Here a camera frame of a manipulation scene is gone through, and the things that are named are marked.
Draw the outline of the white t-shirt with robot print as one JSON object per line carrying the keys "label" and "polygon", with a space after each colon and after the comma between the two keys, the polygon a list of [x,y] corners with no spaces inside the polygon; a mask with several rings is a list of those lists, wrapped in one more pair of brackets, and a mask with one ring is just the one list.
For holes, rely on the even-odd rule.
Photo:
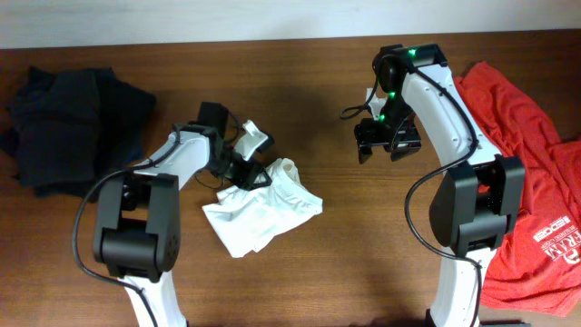
{"label": "white t-shirt with robot print", "polygon": [[286,233],[323,212],[323,200],[300,181],[289,158],[267,167],[271,184],[245,191],[236,186],[216,193],[218,202],[202,210],[233,258],[259,252],[275,236]]}

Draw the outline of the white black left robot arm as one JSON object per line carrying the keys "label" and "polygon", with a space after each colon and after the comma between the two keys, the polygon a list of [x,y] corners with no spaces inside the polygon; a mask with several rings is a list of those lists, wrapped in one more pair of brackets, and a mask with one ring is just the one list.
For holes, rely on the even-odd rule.
{"label": "white black left robot arm", "polygon": [[180,191],[199,172],[253,191],[271,185],[265,167],[254,159],[274,139],[253,121],[235,124],[226,137],[232,113],[222,104],[203,102],[195,120],[174,124],[167,141],[140,164],[99,179],[81,201],[74,229],[91,198],[97,199],[94,259],[106,274],[89,269],[72,235],[76,265],[86,275],[124,288],[141,326],[186,326],[174,287],[172,269],[181,247]]}

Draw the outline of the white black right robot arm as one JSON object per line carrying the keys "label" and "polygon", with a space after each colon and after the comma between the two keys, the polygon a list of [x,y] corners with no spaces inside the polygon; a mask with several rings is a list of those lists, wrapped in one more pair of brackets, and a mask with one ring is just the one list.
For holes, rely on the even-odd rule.
{"label": "white black right robot arm", "polygon": [[487,268],[517,222],[526,169],[516,156],[503,155],[484,135],[454,84],[448,60],[436,44],[388,45],[372,61],[374,85],[364,104],[351,113],[369,113],[354,127],[360,163],[375,147],[392,161],[416,153],[420,122],[440,166],[420,177],[404,200],[406,221],[417,189],[443,178],[428,210],[437,240],[429,244],[416,227],[409,229],[429,251],[440,256],[438,291],[426,310],[427,326],[479,326],[479,306]]}

